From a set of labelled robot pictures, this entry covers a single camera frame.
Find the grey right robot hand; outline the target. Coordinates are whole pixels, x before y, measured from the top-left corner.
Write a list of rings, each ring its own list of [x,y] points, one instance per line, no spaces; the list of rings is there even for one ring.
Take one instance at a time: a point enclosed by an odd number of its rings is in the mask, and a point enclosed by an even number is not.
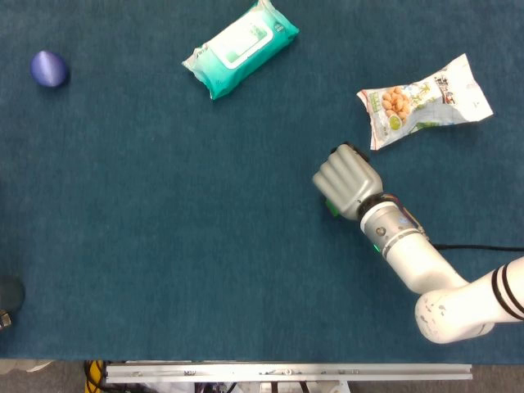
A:
[[[339,215],[357,220],[364,201],[383,192],[376,170],[349,144],[341,144],[321,164],[313,183]]]

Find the teal wet wipes pack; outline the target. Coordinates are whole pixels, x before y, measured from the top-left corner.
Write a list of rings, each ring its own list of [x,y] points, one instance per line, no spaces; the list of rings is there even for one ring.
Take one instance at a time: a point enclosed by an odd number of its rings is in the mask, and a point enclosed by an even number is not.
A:
[[[300,30],[270,0],[253,6],[182,62],[216,100],[292,43]]]

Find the white peanut snack bag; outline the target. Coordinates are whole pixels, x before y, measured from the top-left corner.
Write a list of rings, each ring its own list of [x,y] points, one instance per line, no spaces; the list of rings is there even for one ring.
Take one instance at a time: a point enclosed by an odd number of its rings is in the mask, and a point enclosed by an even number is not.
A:
[[[421,129],[482,121],[493,115],[466,54],[418,82],[362,89],[370,148],[377,151]]]

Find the teal table cloth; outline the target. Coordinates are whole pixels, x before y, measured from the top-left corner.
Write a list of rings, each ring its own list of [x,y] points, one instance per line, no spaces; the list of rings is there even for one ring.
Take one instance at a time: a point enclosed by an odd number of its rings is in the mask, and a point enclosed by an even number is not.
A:
[[[426,340],[312,181],[350,142],[467,280],[524,255],[524,0],[271,1],[300,32],[213,100],[182,62],[255,0],[0,0],[0,357],[524,364],[524,323]],[[493,115],[373,151],[357,93],[462,54]]]

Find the purple egg-shaped ball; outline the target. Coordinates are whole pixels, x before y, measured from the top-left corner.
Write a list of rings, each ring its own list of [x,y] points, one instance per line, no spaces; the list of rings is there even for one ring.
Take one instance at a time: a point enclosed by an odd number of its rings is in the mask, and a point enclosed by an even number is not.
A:
[[[61,56],[54,52],[37,52],[30,62],[30,73],[34,81],[46,88],[58,88],[69,78],[69,67]]]

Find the aluminium profile rail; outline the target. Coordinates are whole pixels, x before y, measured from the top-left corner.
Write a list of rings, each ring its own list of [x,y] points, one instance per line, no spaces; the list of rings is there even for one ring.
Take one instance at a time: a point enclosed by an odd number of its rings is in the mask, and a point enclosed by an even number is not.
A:
[[[113,384],[157,382],[469,381],[470,364],[131,362],[110,364]]]

